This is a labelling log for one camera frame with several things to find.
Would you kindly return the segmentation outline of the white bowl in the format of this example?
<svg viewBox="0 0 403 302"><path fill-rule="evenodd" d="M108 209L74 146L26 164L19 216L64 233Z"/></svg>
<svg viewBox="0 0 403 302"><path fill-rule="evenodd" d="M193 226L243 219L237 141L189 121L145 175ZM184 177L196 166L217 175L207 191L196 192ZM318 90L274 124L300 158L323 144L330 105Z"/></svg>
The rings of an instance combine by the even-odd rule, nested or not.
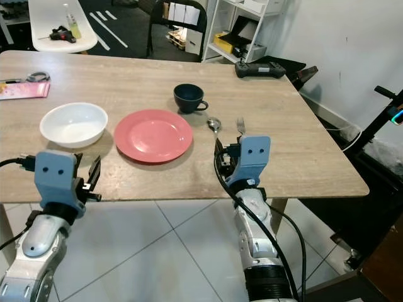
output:
<svg viewBox="0 0 403 302"><path fill-rule="evenodd" d="M83 148L103 136L109 116L92 103L61 104L40 119L38 130L43 138L65 148Z"/></svg>

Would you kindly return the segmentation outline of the metal spoon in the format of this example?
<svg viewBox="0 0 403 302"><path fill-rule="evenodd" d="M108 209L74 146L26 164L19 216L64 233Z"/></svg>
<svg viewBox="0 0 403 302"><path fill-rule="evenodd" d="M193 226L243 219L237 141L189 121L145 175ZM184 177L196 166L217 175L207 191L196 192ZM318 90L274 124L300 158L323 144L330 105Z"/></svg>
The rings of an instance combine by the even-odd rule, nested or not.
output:
<svg viewBox="0 0 403 302"><path fill-rule="evenodd" d="M221 121L218 118L209 117L206 122L209 129L211 129L214 133L214 138L217 143L219 143L219 132L221 130Z"/></svg>

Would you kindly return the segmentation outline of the dark blue cup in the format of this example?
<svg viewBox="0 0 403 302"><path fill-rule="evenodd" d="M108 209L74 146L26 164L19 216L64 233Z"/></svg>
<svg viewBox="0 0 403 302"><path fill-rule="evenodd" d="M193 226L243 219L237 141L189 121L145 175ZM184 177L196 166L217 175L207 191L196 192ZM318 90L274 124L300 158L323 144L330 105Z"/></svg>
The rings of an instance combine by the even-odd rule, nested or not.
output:
<svg viewBox="0 0 403 302"><path fill-rule="evenodd" d="M203 100L204 91L196 84L178 84L173 89L174 101L179 113L194 113L209 108L209 104Z"/></svg>

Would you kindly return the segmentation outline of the pink plate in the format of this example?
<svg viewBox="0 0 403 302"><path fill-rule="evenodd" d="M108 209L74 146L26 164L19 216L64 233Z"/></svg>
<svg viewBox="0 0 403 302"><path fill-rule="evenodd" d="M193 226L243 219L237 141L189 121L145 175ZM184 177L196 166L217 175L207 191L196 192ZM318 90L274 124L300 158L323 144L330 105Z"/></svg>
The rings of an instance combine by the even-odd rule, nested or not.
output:
<svg viewBox="0 0 403 302"><path fill-rule="evenodd" d="M129 113L113 130L113 143L129 159L167 163L184 155L193 143L193 129L177 113L144 109Z"/></svg>

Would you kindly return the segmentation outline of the light wooden table leg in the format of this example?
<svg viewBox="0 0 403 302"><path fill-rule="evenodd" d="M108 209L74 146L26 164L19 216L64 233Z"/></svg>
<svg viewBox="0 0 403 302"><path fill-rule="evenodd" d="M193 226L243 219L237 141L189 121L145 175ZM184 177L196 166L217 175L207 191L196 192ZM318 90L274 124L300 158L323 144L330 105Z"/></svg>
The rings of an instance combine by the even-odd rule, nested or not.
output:
<svg viewBox="0 0 403 302"><path fill-rule="evenodd" d="M273 218L282 218L282 215L285 214L288 198L270 198L267 202L273 208Z"/></svg>

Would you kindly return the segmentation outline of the black handheld controller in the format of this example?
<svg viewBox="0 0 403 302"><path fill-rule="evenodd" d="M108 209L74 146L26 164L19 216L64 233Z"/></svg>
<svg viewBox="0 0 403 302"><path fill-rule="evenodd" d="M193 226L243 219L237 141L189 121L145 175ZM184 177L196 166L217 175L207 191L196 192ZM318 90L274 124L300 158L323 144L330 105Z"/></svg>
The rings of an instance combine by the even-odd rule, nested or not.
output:
<svg viewBox="0 0 403 302"><path fill-rule="evenodd" d="M238 78L244 77L284 77L286 69L276 62L270 63L245 63L242 61L234 63L234 72Z"/></svg>

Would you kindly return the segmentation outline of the pink flat packet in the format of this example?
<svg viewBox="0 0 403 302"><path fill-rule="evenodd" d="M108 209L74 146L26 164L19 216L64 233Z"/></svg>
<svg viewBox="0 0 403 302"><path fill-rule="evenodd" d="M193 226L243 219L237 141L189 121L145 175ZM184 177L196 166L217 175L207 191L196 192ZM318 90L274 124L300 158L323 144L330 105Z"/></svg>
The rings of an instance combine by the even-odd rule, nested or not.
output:
<svg viewBox="0 0 403 302"><path fill-rule="evenodd" d="M4 86L0 100L46 98L50 89L49 82L19 82Z"/></svg>

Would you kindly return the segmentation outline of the yellow box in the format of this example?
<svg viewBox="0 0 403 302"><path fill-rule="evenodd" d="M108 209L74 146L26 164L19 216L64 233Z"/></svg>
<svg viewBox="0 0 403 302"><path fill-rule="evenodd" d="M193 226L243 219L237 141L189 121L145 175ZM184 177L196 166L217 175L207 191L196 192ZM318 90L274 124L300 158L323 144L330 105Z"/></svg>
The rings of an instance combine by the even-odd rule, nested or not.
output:
<svg viewBox="0 0 403 302"><path fill-rule="evenodd" d="M233 54L238 46L230 42L230 32L221 32L214 35L213 43L225 53Z"/></svg>

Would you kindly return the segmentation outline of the black angular seat back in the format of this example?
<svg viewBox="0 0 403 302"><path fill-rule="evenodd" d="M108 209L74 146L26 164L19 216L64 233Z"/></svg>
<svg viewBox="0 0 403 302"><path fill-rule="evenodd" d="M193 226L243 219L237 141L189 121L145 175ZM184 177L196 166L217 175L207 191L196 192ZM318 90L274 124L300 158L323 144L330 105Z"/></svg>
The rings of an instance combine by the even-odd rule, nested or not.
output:
<svg viewBox="0 0 403 302"><path fill-rule="evenodd" d="M318 72L319 68L316 65L307 68L305 63L289 60L286 77L297 89L301 89Z"/></svg>

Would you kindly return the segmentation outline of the white shelf unit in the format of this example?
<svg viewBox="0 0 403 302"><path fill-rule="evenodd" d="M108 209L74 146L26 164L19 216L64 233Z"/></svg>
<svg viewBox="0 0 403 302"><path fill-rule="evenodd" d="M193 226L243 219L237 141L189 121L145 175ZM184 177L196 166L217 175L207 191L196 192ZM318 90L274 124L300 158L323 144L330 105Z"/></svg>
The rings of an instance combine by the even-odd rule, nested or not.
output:
<svg viewBox="0 0 403 302"><path fill-rule="evenodd" d="M273 37L272 26L281 20L286 0L210 0L208 36L201 55L202 63L226 59L253 62L265 57ZM238 47L225 53L213 43L214 35L230 32L230 42Z"/></svg>

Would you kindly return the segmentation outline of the black glue gun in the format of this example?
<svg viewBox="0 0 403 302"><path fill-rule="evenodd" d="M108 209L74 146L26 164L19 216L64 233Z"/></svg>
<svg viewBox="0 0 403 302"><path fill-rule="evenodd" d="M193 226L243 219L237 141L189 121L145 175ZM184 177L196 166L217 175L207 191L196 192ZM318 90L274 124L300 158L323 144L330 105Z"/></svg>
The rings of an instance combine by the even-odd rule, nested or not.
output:
<svg viewBox="0 0 403 302"><path fill-rule="evenodd" d="M69 43L77 43L77 38L75 35L72 34L72 31L70 31L67 28L64 28L64 26L59 26L58 28L52 29L52 32L46 36L40 38L40 40L43 40L44 38L49 38L49 40L53 41L66 41Z"/></svg>

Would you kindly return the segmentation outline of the small yellow-green bottle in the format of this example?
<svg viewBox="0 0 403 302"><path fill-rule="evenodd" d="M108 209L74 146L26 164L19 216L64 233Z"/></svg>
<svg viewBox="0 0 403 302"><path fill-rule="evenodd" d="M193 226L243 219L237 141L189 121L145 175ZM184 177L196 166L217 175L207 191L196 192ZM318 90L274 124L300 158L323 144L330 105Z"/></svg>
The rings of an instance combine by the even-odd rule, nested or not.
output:
<svg viewBox="0 0 403 302"><path fill-rule="evenodd" d="M75 38L81 38L81 32L79 31L77 20L75 20L75 17L74 17L74 15L73 15L73 13L72 13L72 11L70 9L69 4L64 3L63 8L64 8L64 11L65 11L66 20L68 22L69 31L72 32L72 35Z"/></svg>

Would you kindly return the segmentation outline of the white plastic chair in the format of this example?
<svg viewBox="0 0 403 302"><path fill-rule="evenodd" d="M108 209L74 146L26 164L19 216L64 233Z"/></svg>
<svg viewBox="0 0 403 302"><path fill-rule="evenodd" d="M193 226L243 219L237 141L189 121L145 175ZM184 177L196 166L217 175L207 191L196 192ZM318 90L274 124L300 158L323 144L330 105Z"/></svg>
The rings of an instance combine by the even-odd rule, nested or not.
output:
<svg viewBox="0 0 403 302"><path fill-rule="evenodd" d="M84 14L78 0L28 0L31 40L40 52L79 53L98 44L98 36ZM70 29L68 16L77 23L79 35L76 43L50 40L52 29L59 26Z"/></svg>

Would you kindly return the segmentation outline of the black stand with lit device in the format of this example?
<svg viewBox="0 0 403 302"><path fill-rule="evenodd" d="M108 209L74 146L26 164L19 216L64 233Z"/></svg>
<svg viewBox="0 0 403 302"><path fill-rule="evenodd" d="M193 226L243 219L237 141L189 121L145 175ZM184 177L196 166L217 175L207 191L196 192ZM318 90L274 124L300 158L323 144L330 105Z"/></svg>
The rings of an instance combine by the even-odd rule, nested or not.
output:
<svg viewBox="0 0 403 302"><path fill-rule="evenodd" d="M375 86L374 91L385 98L389 98L389 104L386 104L379 115L364 130L360 130L355 139L343 149L343 152L348 156L361 153L363 147L370 143L378 131L387 123L403 124L403 90L394 93L382 86Z"/></svg>

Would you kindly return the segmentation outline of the black frame chair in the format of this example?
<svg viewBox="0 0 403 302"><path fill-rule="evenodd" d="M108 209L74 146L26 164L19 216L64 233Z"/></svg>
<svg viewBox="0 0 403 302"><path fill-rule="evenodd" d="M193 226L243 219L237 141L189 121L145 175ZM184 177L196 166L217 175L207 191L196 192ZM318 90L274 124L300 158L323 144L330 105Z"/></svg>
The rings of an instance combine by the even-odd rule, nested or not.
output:
<svg viewBox="0 0 403 302"><path fill-rule="evenodd" d="M150 10L149 40L147 41L146 55L152 55L152 25L178 26L190 31L199 32L204 42L207 30L207 12L202 4L195 0L155 0Z"/></svg>

